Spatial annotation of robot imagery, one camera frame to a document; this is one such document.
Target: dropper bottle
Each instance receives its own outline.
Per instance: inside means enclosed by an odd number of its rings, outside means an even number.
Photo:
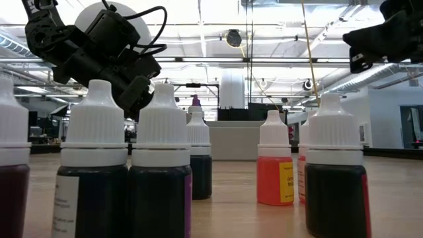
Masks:
[[[322,238],[370,238],[369,193],[358,123],[342,107],[339,94],[322,96],[309,119],[305,166],[306,223]]]
[[[288,127],[280,120],[279,111],[269,110],[260,127],[257,160],[257,200],[273,206],[292,205],[293,163]]]
[[[71,111],[56,177],[52,238],[125,237],[128,149],[112,85],[90,80]]]
[[[156,84],[151,102],[139,112],[128,189],[129,237],[190,237],[190,144],[173,85]]]
[[[22,238],[29,180],[28,110],[0,79],[0,237]]]
[[[207,199],[212,195],[212,157],[210,130],[202,112],[193,112],[188,128],[191,145],[192,199]]]
[[[299,127],[299,157],[297,162],[298,174],[298,197],[299,201],[305,203],[305,152],[309,148],[309,120],[316,111],[308,112],[307,121]]]

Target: yellow label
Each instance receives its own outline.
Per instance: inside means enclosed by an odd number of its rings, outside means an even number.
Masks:
[[[280,202],[293,202],[293,164],[279,163]]]

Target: purple liquid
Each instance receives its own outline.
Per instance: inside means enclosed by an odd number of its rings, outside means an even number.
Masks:
[[[28,180],[28,165],[0,167],[0,237],[22,238]]]

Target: black robotic arm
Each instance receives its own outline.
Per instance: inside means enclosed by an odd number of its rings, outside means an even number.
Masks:
[[[112,5],[101,10],[82,32],[74,25],[63,24],[54,0],[22,3],[28,15],[25,27],[28,47],[33,54],[55,65],[54,81],[64,84],[73,78],[86,87],[91,79],[109,81],[113,97],[126,117],[138,120],[139,110],[152,97],[148,92],[150,79],[160,74],[161,67],[152,54],[140,54],[133,48],[160,48],[157,53],[165,50],[166,45],[153,45],[154,42],[137,45],[140,36],[127,21],[137,16],[123,17]]]
[[[423,62],[423,1],[386,0],[380,6],[383,24],[354,30],[343,36],[350,48],[352,73],[363,72],[373,63]]]

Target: white label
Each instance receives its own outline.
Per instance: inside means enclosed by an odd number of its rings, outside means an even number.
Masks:
[[[298,160],[298,195],[305,200],[305,161]]]
[[[79,177],[56,177],[52,238],[75,238]]]

